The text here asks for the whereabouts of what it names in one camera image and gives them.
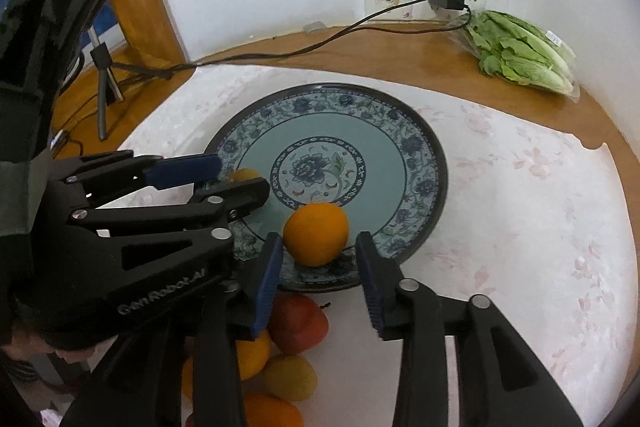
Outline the person's left hand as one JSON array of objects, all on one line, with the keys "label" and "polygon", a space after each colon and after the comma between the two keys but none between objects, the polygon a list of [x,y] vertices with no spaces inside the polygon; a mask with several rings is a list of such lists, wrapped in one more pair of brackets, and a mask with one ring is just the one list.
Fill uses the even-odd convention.
[{"label": "person's left hand", "polygon": [[65,351],[52,347],[40,336],[27,329],[1,329],[1,351],[12,361],[26,362],[36,355],[56,355],[67,363],[99,360],[116,340],[112,337],[98,345],[79,351]]}]

